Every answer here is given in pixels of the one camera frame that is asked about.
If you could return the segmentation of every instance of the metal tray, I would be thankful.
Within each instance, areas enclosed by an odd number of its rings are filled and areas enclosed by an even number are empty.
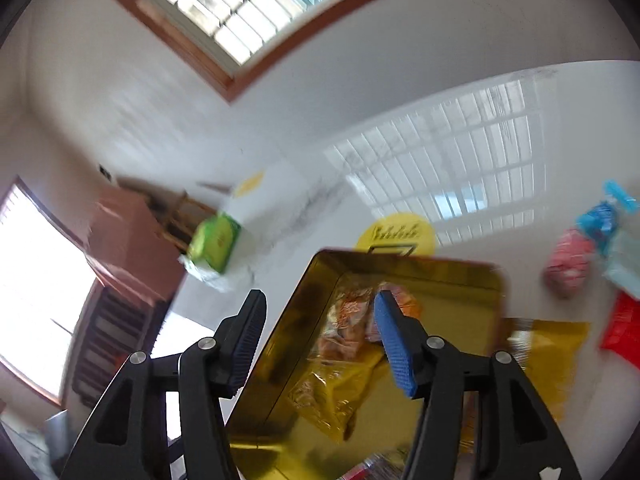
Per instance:
[[[306,366],[335,291],[388,281],[420,302],[428,333],[458,349],[488,354],[496,340],[504,283],[487,264],[322,250],[298,283],[227,424],[234,461],[246,480],[335,480],[375,452],[409,447],[421,403],[407,399],[384,362],[338,443],[297,415],[286,399]]]

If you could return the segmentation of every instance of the window frame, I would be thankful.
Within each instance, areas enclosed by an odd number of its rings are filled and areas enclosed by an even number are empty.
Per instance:
[[[17,187],[21,192],[25,194],[25,196],[31,200],[34,206],[38,209],[41,215],[49,221],[49,223],[57,229],[57,231],[62,234],[67,240],[69,240],[73,245],[75,245],[78,249],[84,252],[84,247],[82,246],[81,239],[76,236],[73,232],[67,229],[64,224],[54,216],[49,209],[37,199],[37,197],[31,192],[31,190],[27,187],[24,181],[20,178],[20,176],[16,176],[14,180],[9,184],[7,190],[5,190],[2,195],[0,195],[0,206],[3,206],[9,195],[11,195],[14,186]],[[72,350],[73,345],[73,335],[71,339],[71,343],[69,345],[69,350],[67,351],[66,360],[68,362],[69,354]],[[60,392],[57,396],[54,396],[52,393],[45,390],[43,387],[31,381],[25,374],[23,374],[20,370],[15,368],[10,362],[6,361],[2,356],[0,356],[0,367],[4,368],[7,372],[11,373],[19,382],[21,382],[24,386],[28,387],[31,391],[33,391],[37,396],[41,399],[47,401],[49,404],[57,408],[64,409],[66,406],[66,388],[65,388],[65,371],[63,371],[63,376],[61,379]]]
[[[233,75],[228,73],[229,70],[225,69],[223,63],[211,57],[210,48],[204,48],[202,42],[194,39],[204,34],[197,25],[186,23],[188,18],[180,19],[180,24],[174,22],[171,18],[174,11],[167,12],[168,5],[161,0],[116,1],[190,65],[223,99],[231,103],[301,44],[375,0],[329,0],[325,5],[318,4],[315,9],[304,13],[291,26],[286,27],[287,30],[278,33],[268,45],[235,69]],[[222,57],[226,56],[231,63],[236,63],[222,48],[220,51]]]

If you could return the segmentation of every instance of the brown wooden window frame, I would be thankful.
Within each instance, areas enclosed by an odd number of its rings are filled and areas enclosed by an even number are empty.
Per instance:
[[[252,83],[287,54],[312,38],[332,23],[374,0],[331,0],[328,6],[310,10],[289,31],[282,34],[273,47],[252,56],[240,66],[233,76],[204,52],[180,28],[175,25],[158,5],[150,0],[116,0],[135,18],[146,25],[160,40],[188,63],[228,102],[234,101]]]
[[[31,190],[27,187],[27,185],[19,176],[16,176],[15,179],[12,181],[12,183],[9,185],[8,189],[4,193],[2,193],[2,195],[0,195],[0,207],[4,205],[5,201],[8,199],[8,197],[11,195],[12,191],[14,190],[14,187],[16,187],[21,192],[23,192],[25,196],[29,200],[31,200],[31,202],[33,202],[33,204],[36,206],[40,214],[43,215],[44,218],[46,218],[47,221],[49,221],[49,223],[53,225],[53,227],[55,227],[60,234],[62,234],[73,245],[75,245],[78,249],[84,252],[84,248],[82,246],[82,241],[80,240],[80,238],[78,238],[78,236],[76,236],[73,232],[67,229],[64,226],[64,224],[60,220],[58,220],[58,218],[56,218],[56,216],[54,216],[51,213],[51,211],[49,211],[49,209],[47,209],[47,207],[40,200],[37,199],[37,197],[31,192]],[[65,396],[66,388],[64,385],[64,373],[60,382],[62,394],[59,393],[58,396],[54,396],[52,393],[48,392],[43,387],[31,381],[30,378],[28,378],[20,370],[15,368],[10,362],[6,361],[2,356],[0,356],[0,367],[4,368],[9,373],[14,375],[18,381],[20,381],[24,386],[31,389],[41,399],[45,400],[46,402],[48,402],[49,404],[52,404],[57,408],[64,409],[66,405],[66,396]]]

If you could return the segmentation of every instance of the pink package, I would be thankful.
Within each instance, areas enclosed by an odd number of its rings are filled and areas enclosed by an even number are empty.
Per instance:
[[[587,277],[595,248],[578,229],[565,231],[542,273],[546,286],[560,298],[574,295]]]

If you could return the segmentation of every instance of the yellow round sticker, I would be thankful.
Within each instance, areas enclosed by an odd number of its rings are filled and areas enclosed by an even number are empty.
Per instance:
[[[435,234],[426,219],[414,213],[395,213],[373,222],[355,248],[367,253],[429,256],[435,247]]]

